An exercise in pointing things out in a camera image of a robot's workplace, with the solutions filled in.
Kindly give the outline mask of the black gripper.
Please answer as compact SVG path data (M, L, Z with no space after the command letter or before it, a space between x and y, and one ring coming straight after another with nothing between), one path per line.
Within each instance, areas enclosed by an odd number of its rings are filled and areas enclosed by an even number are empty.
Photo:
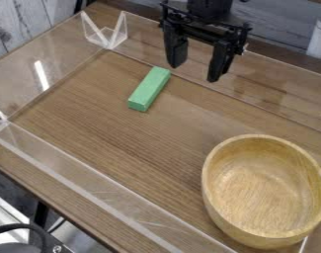
M167 61L177 68L188 57L188 37L216 43L208 81L228 72L235 50L244 50L252 25L232 13L235 0L161 0L161 27Z

